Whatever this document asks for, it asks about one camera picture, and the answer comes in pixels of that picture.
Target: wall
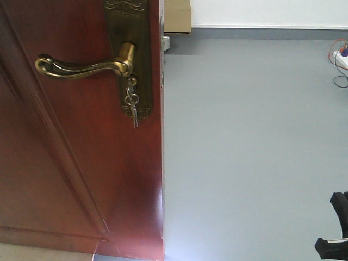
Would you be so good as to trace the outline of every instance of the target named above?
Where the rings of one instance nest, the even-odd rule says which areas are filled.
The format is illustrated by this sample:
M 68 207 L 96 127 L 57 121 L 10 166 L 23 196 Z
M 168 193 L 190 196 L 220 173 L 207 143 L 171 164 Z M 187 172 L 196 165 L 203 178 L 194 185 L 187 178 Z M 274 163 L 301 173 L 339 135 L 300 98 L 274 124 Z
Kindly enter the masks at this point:
M 344 0 L 191 0 L 194 27 L 347 29 Z

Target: red-brown door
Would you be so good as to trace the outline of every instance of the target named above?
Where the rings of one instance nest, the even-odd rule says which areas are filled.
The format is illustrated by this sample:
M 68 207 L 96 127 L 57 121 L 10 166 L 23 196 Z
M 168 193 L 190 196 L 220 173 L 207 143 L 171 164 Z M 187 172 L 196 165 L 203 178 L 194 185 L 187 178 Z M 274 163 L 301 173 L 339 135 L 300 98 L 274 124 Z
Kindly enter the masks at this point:
M 148 1 L 153 111 L 137 129 L 112 72 L 35 70 L 43 52 L 111 57 L 102 1 L 0 2 L 0 242 L 162 260 L 159 1 Z

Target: gray floor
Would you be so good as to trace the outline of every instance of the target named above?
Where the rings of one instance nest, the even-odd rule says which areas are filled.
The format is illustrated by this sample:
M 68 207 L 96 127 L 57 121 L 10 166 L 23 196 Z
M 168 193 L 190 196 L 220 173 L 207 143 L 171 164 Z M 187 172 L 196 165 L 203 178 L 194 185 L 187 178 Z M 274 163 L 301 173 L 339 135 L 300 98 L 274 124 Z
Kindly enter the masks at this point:
M 319 260 L 348 190 L 332 41 L 196 36 L 165 56 L 166 261 Z

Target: cable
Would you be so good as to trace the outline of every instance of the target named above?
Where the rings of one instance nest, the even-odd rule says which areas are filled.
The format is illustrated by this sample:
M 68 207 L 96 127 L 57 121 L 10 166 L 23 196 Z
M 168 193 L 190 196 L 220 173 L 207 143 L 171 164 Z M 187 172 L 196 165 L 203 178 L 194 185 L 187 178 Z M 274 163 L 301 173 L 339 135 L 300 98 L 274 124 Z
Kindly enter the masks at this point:
M 344 45 L 342 45 L 342 46 L 337 50 L 337 52 L 340 52 L 341 49 L 342 49 L 343 47 L 344 47 L 344 48 L 347 48 L 346 46 L 347 46 L 347 44 L 344 43 Z M 336 76 L 335 78 L 333 78 L 333 83 L 334 83 L 337 87 L 340 87 L 340 88 L 348 88 L 348 76 L 347 76 L 340 68 L 345 69 L 345 70 L 348 70 L 348 69 L 345 68 L 345 67 L 342 67 L 342 66 L 337 65 L 337 55 L 335 55 L 335 63 L 334 63 L 334 65 L 336 66 L 336 69 L 337 69 L 341 74 L 343 74 L 343 76 Z M 337 83 L 336 80 L 337 80 L 337 79 L 340 79 L 340 78 L 345 78 L 345 79 L 347 80 L 347 84 L 344 85 L 344 86 L 339 85 L 339 84 Z

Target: wooden door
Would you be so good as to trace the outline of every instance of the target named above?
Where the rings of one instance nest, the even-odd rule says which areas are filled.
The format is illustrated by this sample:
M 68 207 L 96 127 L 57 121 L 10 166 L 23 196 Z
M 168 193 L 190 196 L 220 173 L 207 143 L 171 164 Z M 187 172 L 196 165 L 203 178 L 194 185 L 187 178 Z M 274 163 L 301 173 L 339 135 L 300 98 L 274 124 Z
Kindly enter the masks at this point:
M 134 129 L 116 76 L 39 75 L 38 54 L 111 57 L 102 1 L 0 1 L 0 242 L 163 260 L 160 3 L 153 112 Z

